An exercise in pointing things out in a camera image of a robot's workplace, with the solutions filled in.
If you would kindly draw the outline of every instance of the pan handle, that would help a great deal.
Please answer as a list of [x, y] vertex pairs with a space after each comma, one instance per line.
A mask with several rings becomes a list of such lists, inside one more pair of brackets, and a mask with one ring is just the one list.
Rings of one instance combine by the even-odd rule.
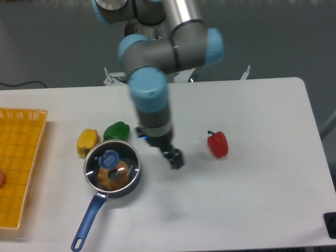
[[[107, 194], [97, 193], [93, 196], [91, 203], [85, 213], [85, 216], [82, 220], [82, 223], [79, 226], [79, 229], [75, 235], [74, 241], [71, 244], [71, 250], [74, 252], [78, 252], [82, 249], [83, 244], [85, 242], [86, 237], [88, 236], [89, 230], [92, 226], [94, 218], [100, 207], [105, 203], [107, 198]], [[79, 246], [76, 248], [76, 243], [80, 241]]]

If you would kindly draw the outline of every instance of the yellow plastic basket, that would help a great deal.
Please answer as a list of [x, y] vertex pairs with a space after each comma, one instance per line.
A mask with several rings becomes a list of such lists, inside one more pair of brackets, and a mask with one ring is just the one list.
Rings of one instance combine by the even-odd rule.
[[0, 108], [0, 228], [18, 229], [48, 111]]

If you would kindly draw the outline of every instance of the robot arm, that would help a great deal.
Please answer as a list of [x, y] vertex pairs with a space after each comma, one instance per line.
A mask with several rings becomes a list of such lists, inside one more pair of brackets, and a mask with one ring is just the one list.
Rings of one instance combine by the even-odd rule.
[[[123, 5], [118, 11], [108, 10], [102, 2]], [[166, 74], [220, 61], [224, 53], [220, 32], [206, 28], [195, 0], [96, 0], [95, 4], [109, 23], [118, 20], [119, 15], [137, 18], [146, 25], [157, 25], [165, 18], [169, 22], [169, 38], [149, 40], [140, 34], [127, 36], [119, 44], [118, 56], [128, 76], [140, 120], [139, 137], [160, 148], [172, 168], [179, 169], [184, 162], [180, 150], [171, 144], [173, 126]]]

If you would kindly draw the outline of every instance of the red bell pepper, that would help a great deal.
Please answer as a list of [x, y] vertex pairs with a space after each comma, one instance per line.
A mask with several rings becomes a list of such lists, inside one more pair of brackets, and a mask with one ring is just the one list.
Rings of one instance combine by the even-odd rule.
[[222, 131], [217, 133], [208, 131], [208, 134], [211, 134], [208, 137], [208, 146], [211, 152], [219, 159], [226, 156], [229, 152], [229, 146], [224, 133]]

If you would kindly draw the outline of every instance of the black cable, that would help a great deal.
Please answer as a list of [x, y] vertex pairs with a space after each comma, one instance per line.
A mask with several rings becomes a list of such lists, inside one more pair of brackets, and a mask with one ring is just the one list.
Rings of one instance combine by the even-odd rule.
[[6, 84], [6, 83], [3, 83], [3, 82], [0, 82], [1, 85], [7, 86], [7, 87], [19, 87], [19, 86], [22, 86], [22, 85], [25, 85], [25, 84], [29, 84], [29, 83], [40, 83], [45, 88], [48, 88], [47, 85], [45, 85], [43, 82], [37, 81], [37, 80], [27, 81], [27, 82], [23, 82], [21, 84], [16, 84], [16, 85], [10, 85], [10, 84]]

